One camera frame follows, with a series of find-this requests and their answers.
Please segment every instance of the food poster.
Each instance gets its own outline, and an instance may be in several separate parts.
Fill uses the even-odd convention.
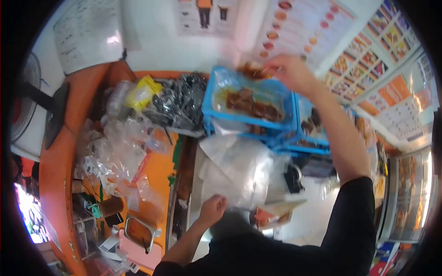
[[[253,55],[260,62],[299,54],[315,70],[354,23],[355,16],[332,0],[271,0]]]
[[[432,104],[431,90],[424,87],[412,94],[411,91],[419,86],[422,84],[416,82],[410,88],[404,77],[398,75],[378,91],[370,92],[358,105],[397,139],[411,142],[429,132],[425,125],[431,121],[431,118],[426,118],[426,113],[431,112],[425,112]]]
[[[389,67],[371,45],[362,33],[350,42],[323,78],[329,90],[351,102],[375,85]]]
[[[409,57],[420,43],[405,16],[385,0],[366,25],[367,33],[389,54],[394,63]]]
[[[180,35],[233,37],[239,2],[236,0],[176,0]]]

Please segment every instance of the sleeve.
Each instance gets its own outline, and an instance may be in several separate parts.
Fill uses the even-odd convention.
[[[321,248],[341,275],[368,275],[375,244],[373,182],[357,178],[341,187]]]
[[[162,261],[155,267],[152,276],[169,275],[184,275],[184,267],[174,262]]]

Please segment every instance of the black stand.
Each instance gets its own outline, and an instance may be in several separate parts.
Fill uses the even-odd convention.
[[[31,100],[48,111],[46,114],[45,134],[43,138],[45,149],[48,149],[52,145],[65,123],[69,89],[69,82],[65,82],[55,91],[54,95],[50,97],[30,83],[22,83],[20,87],[20,94],[23,97],[31,98]]]

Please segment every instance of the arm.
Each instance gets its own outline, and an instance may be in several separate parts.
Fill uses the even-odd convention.
[[[181,239],[164,255],[161,262],[173,262],[185,266],[192,262],[202,234],[221,219],[227,207],[227,199],[215,195],[206,200],[201,207],[199,218],[184,233]]]
[[[265,67],[267,72],[280,79],[290,90],[307,97],[316,106],[330,142],[331,158],[341,184],[370,176],[365,145],[354,123],[301,59],[298,56],[278,55],[268,61]]]

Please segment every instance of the white paper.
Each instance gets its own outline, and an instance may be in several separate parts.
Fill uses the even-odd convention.
[[[45,225],[46,232],[48,233],[50,240],[55,243],[60,252],[63,252],[60,247],[60,242],[58,241],[57,232],[55,231],[54,227],[52,227],[52,224],[49,222],[48,218],[46,218],[45,214],[43,214],[43,224]]]
[[[119,0],[78,0],[53,30],[65,74],[122,57]]]
[[[176,0],[178,34],[232,38],[238,4],[237,0]]]
[[[337,46],[355,16],[331,0],[271,0],[253,56],[260,62],[279,54],[307,57],[315,70]]]

